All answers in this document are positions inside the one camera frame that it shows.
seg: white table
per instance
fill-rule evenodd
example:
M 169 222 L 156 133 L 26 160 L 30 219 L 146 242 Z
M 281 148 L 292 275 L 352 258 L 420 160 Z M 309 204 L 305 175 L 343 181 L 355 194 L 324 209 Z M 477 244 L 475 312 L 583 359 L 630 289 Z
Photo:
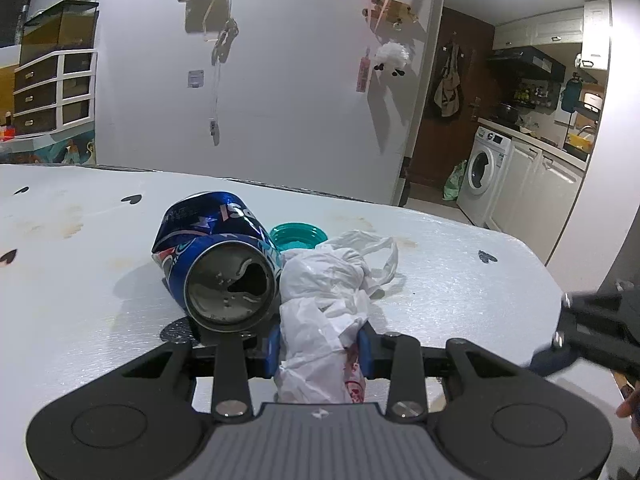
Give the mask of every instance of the white table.
M 45 403 L 158 346 L 159 332 L 184 315 L 150 248 L 166 209 L 203 190 L 236 193 L 267 229 L 299 221 L 330 237 L 350 229 L 395 236 L 398 275 L 375 296 L 370 319 L 378 332 L 398 330 L 431 346 L 461 336 L 516 363 L 554 332 L 561 291 L 507 235 L 392 206 L 205 176 L 0 166 L 0 255 L 17 249 L 0 267 L 2 478 L 36 478 L 24 433 Z M 140 202 L 121 202 L 136 194 Z M 482 263 L 479 250 L 498 261 Z M 610 474 L 635 473 L 638 442 L 628 421 L 613 415 L 620 393 L 611 374 L 580 362 L 556 381 L 609 417 Z M 273 392 L 271 381 L 252 380 L 254 403 Z M 428 383 L 428 393 L 431 400 L 441 393 L 437 383 Z M 206 405 L 205 395 L 198 385 L 196 406 Z M 367 385 L 367 400 L 385 396 L 386 381 Z

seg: fluffy sheep decoration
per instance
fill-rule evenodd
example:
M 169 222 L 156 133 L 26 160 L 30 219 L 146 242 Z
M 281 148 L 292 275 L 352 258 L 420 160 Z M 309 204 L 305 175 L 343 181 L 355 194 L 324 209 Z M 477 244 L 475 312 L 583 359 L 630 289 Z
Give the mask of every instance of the fluffy sheep decoration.
M 378 48 L 373 61 L 375 63 L 373 70 L 382 71 L 385 69 L 385 65 L 389 64 L 394 68 L 391 73 L 392 76 L 404 75 L 404 70 L 402 69 L 409 61 L 409 51 L 404 45 L 389 41 Z

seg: human hand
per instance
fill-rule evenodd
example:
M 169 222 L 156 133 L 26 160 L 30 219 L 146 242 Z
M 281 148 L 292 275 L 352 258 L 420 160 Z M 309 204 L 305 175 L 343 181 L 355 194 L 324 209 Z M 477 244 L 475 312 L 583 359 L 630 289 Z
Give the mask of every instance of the human hand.
M 631 431 L 640 441 L 640 426 L 638 426 L 638 408 L 640 408 L 640 388 L 636 388 L 616 410 L 620 418 L 631 417 Z

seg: kitchen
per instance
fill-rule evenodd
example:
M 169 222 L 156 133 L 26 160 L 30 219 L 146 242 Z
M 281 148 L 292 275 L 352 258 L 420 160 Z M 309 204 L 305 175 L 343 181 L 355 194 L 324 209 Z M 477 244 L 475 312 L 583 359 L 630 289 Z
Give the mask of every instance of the kitchen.
M 455 204 L 473 224 L 519 238 L 546 264 L 597 139 L 611 12 L 610 0 L 527 4 L 445 0 L 407 207 L 458 219 Z M 436 96 L 452 82 L 457 109 L 452 94 L 440 107 Z M 436 192 L 442 196 L 465 159 L 457 202 L 443 202 Z

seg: brown door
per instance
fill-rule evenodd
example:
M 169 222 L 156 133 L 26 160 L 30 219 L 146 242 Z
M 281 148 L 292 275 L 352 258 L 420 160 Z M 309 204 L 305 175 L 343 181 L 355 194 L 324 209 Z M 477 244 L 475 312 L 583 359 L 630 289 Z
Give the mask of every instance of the brown door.
M 447 7 L 442 9 L 430 90 L 409 166 L 411 182 L 441 189 L 455 165 L 469 157 L 478 115 L 487 117 L 501 101 L 500 85 L 486 63 L 493 50 L 494 32 L 495 27 L 489 23 Z M 460 111 L 443 118 L 433 96 L 452 42 L 460 46 Z

